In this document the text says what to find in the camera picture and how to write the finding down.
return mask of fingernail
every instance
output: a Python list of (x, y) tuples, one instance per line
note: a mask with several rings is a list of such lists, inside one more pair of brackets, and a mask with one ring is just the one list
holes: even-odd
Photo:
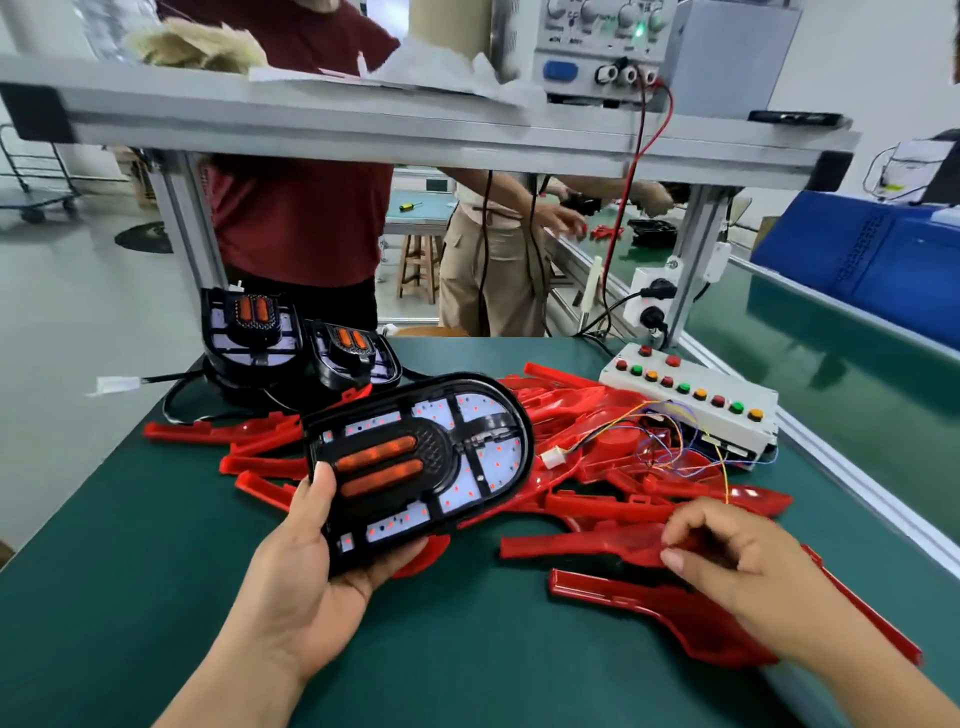
[(660, 560), (663, 565), (674, 573), (680, 573), (684, 570), (684, 555), (678, 550), (667, 548), (660, 552)]

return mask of black pants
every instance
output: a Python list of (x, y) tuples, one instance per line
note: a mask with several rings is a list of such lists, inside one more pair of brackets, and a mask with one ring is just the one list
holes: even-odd
[(319, 288), (262, 279), (235, 270), (229, 271), (228, 276), (230, 282), (239, 279), (247, 293), (287, 295), (302, 319), (319, 319), (364, 331), (376, 329), (376, 283), (373, 278), (342, 288)]

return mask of blue power switch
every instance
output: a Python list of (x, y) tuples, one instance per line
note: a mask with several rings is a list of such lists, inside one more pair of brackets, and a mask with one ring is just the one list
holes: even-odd
[(577, 78), (577, 72), (579, 70), (576, 63), (569, 61), (547, 61), (543, 65), (543, 78), (547, 81), (562, 81), (567, 83)]

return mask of cart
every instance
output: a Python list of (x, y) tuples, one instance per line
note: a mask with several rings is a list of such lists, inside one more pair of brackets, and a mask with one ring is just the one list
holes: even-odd
[[(20, 218), (31, 225), (39, 225), (47, 219), (44, 208), (50, 205), (61, 205), (68, 215), (75, 215), (76, 200), (80, 197), (80, 192), (70, 179), (57, 147), (50, 145), (53, 152), (51, 155), (13, 154), (7, 146), (10, 134), (19, 141), (13, 124), (0, 124), (0, 152), (7, 159), (11, 169), (9, 173), (0, 176), (16, 178), (19, 189), (0, 189), (0, 209), (20, 210)], [(58, 172), (56, 168), (43, 166), (18, 166), (18, 162), (24, 159), (31, 160), (28, 163), (33, 165), (39, 164), (42, 159), (55, 161), (60, 170)], [(33, 189), (27, 180), (60, 180), (64, 182), (66, 188)]]

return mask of pile of red plastic parts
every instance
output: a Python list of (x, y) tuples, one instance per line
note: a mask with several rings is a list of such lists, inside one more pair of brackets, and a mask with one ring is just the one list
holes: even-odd
[[(510, 388), (533, 424), (537, 458), (527, 481), (508, 501), (460, 524), (470, 527), (498, 513), (525, 513), (559, 519), (569, 530), (555, 536), (504, 538), (502, 559), (602, 556), (648, 570), (662, 570), (660, 534), (667, 519), (686, 500), (714, 497), (753, 513), (775, 518), (793, 502), (791, 496), (754, 486), (729, 485), (718, 463), (691, 449), (681, 449), (676, 430), (666, 420), (635, 414), (646, 403), (639, 393), (617, 390), (589, 379), (527, 364), (527, 376), (508, 376)], [(343, 401), (365, 397), (369, 389), (350, 392)], [(611, 426), (602, 433), (597, 430)], [(306, 458), (264, 457), (302, 439), (300, 419), (273, 413), (233, 427), (209, 423), (189, 426), (148, 424), (144, 435), (164, 442), (229, 445), (220, 472), (237, 475), (236, 487), (289, 511), (296, 488), (266, 478), (300, 480), (307, 476)], [(549, 450), (566, 452), (565, 461), (547, 468), (540, 458)], [(584, 495), (573, 487), (597, 483), (617, 495)], [(449, 545), (450, 537), (431, 536), (424, 552), (397, 577), (430, 567)], [(693, 540), (685, 545), (697, 549)], [(821, 567), (823, 561), (805, 546)], [(903, 655), (914, 664), (920, 649), (874, 612), (832, 574), (824, 573)], [(666, 626), (690, 657), (721, 667), (758, 667), (778, 659), (748, 635), (725, 610), (679, 584), (642, 586), (626, 581), (553, 569), (549, 591), (652, 617)]]

